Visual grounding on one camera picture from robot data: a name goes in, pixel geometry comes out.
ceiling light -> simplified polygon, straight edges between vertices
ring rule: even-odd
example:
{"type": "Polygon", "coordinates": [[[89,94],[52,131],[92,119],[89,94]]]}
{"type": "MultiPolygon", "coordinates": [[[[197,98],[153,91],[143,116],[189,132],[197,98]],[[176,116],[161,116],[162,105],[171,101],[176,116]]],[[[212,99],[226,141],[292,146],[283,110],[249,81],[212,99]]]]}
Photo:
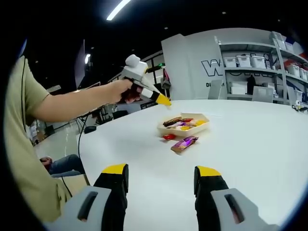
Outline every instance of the ceiling light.
{"type": "Polygon", "coordinates": [[[115,9],[110,13],[110,15],[107,17],[108,21],[113,20],[113,18],[117,15],[117,13],[120,12],[120,10],[122,10],[123,7],[126,6],[127,3],[129,3],[130,0],[122,0],[116,7],[115,9]]]}
{"type": "Polygon", "coordinates": [[[85,59],[85,63],[86,63],[86,64],[88,63],[90,56],[91,56],[90,54],[87,54],[87,55],[86,55],[86,59],[85,59]]]}

table surface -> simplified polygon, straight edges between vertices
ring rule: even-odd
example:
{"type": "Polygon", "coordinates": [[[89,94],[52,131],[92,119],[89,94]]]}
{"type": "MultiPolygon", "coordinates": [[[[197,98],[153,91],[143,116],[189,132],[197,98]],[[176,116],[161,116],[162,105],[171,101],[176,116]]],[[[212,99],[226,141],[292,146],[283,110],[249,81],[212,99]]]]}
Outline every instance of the table surface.
{"type": "Polygon", "coordinates": [[[83,134],[80,155],[93,185],[110,165],[129,165],[124,230],[197,231],[193,174],[197,165],[219,171],[259,208],[269,224],[282,225],[308,182],[308,115],[287,105],[235,100],[173,101],[83,134]],[[163,141],[157,124],[166,116],[202,113],[209,129],[182,155],[163,141]]]}

purple wrapper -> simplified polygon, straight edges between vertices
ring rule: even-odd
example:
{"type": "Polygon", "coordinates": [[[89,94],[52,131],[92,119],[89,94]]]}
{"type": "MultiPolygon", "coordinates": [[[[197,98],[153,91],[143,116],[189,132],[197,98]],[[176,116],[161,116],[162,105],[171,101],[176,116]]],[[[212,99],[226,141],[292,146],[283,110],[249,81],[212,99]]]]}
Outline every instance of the purple wrapper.
{"type": "Polygon", "coordinates": [[[175,152],[182,152],[184,149],[188,148],[190,145],[194,144],[198,137],[189,136],[184,138],[183,140],[177,142],[175,145],[171,147],[171,150],[175,152]]]}

chair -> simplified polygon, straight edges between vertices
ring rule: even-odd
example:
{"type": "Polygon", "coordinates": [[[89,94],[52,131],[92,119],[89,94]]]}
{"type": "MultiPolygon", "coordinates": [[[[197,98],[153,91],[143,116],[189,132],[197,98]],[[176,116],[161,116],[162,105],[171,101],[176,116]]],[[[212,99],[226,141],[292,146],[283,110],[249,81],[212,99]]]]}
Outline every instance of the chair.
{"type": "Polygon", "coordinates": [[[222,80],[212,80],[210,91],[208,93],[208,100],[218,100],[221,90],[222,80]]]}
{"type": "Polygon", "coordinates": [[[296,94],[294,88],[287,86],[287,91],[289,95],[289,104],[294,105],[296,102],[296,94]]]}
{"type": "Polygon", "coordinates": [[[252,101],[272,103],[273,95],[274,95],[273,88],[254,87],[252,101]]]}

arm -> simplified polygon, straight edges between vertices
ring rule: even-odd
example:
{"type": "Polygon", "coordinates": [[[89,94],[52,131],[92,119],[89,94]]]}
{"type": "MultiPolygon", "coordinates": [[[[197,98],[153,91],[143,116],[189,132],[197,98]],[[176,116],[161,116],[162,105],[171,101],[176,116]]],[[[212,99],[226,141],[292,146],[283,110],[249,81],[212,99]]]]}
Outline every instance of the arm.
{"type": "MultiPolygon", "coordinates": [[[[107,85],[64,95],[48,95],[32,112],[32,116],[46,122],[69,121],[108,103],[121,100],[121,93],[130,89],[132,83],[118,80],[107,85]]],[[[126,99],[131,103],[135,98],[126,99]]]]}

